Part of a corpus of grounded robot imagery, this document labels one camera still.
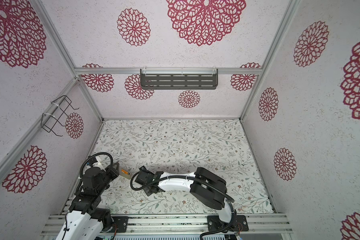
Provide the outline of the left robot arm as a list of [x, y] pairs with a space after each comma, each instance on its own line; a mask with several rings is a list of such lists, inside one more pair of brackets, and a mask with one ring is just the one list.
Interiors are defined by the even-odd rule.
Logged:
[[83, 177], [83, 189], [76, 194], [69, 212], [65, 215], [58, 240], [94, 240], [101, 232], [113, 227], [109, 209], [99, 208], [101, 195], [110, 183], [119, 176], [119, 164], [105, 169], [88, 168]]

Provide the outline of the white remote control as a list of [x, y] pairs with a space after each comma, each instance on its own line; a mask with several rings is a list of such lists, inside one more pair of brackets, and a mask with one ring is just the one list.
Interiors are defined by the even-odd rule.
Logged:
[[127, 180], [130, 180], [132, 178], [131, 173], [123, 168], [119, 169], [119, 176], [121, 176]]

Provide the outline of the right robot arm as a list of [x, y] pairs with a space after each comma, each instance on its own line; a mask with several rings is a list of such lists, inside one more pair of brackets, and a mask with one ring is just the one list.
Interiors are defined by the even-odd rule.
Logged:
[[134, 191], [143, 190], [147, 196], [161, 192], [188, 192], [208, 208], [217, 211], [222, 223], [231, 223], [236, 215], [228, 195], [227, 182], [209, 170], [199, 167], [187, 174], [171, 174], [158, 171], [153, 173], [142, 166], [130, 180]]

